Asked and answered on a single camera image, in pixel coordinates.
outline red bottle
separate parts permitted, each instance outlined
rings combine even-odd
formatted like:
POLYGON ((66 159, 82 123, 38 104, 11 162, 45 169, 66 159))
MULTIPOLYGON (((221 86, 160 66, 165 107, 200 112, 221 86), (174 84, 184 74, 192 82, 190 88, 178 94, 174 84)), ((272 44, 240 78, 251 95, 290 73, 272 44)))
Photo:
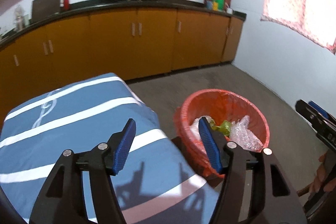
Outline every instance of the red bottle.
POLYGON ((70 0, 63 0, 63 10, 68 11, 70 9, 70 0))

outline silver screw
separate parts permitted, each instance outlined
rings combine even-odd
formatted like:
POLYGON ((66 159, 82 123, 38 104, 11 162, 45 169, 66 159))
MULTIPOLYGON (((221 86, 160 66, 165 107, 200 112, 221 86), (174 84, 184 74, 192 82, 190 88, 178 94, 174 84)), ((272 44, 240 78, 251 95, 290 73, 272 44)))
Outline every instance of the silver screw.
POLYGON ((237 147, 237 144, 235 142, 228 142, 227 143, 227 147, 228 148, 231 148, 231 149, 234 149, 237 147))
POLYGON ((71 153, 72 153, 72 152, 71 152, 70 149, 64 150, 64 151, 63 151, 63 156, 68 157, 68 156, 71 155, 71 153))
POLYGON ((108 147, 107 143, 100 143, 98 145, 98 149, 100 150, 105 150, 108 147))
POLYGON ((269 148, 265 148, 263 151, 266 155, 271 155, 273 153, 269 148))

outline gray floor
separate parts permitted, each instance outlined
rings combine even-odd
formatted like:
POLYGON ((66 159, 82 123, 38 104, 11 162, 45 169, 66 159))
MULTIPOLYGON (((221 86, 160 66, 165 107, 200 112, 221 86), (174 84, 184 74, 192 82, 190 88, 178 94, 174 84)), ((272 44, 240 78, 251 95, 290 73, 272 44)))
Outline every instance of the gray floor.
POLYGON ((162 130, 171 139, 176 136, 174 112, 193 92, 218 88, 247 98, 265 115, 270 128, 269 147, 297 190, 313 181, 318 158, 327 150, 313 129, 289 105, 233 65, 181 72, 129 86, 158 114, 162 130))

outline red trash can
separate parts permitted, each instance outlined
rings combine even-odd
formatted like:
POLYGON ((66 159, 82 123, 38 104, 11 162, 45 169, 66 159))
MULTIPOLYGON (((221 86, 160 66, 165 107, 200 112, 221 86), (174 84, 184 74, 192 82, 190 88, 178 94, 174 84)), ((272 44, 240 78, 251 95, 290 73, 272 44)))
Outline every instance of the red trash can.
POLYGON ((182 154, 195 172, 205 179, 224 177, 211 167, 202 141, 197 140, 190 130, 194 120, 205 115, 211 116, 218 126, 224 120, 237 122, 249 115, 249 130, 263 143, 263 148, 268 147, 269 127, 266 118, 246 98, 219 89, 200 90, 191 94, 176 110, 174 123, 177 135, 182 140, 182 154))

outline kitchen counter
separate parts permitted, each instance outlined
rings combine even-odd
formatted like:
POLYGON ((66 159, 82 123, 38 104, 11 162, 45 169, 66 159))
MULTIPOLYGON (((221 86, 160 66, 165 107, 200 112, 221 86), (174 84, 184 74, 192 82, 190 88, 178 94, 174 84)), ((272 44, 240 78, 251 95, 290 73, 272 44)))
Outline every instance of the kitchen counter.
POLYGON ((52 15, 44 20, 31 24, 30 26, 26 27, 20 32, 16 32, 8 37, 3 38, 0 41, 0 50, 1 48, 5 47, 6 45, 14 42, 18 37, 21 35, 28 33, 36 28, 39 28, 43 25, 51 23, 53 21, 63 19, 66 17, 78 15, 81 13, 88 13, 98 10, 107 10, 107 9, 116 9, 116 8, 132 8, 132 7, 139 7, 139 8, 176 8, 176 9, 183 9, 183 10, 195 10, 200 12, 206 12, 216 15, 221 15, 225 17, 235 17, 242 21, 245 21, 246 14, 234 11, 234 14, 228 14, 221 11, 213 11, 208 10, 203 7, 202 3, 197 3, 188 0, 121 0, 118 2, 109 3, 104 0, 87 0, 82 1, 79 3, 71 4, 71 10, 66 12, 61 12, 59 14, 52 15))

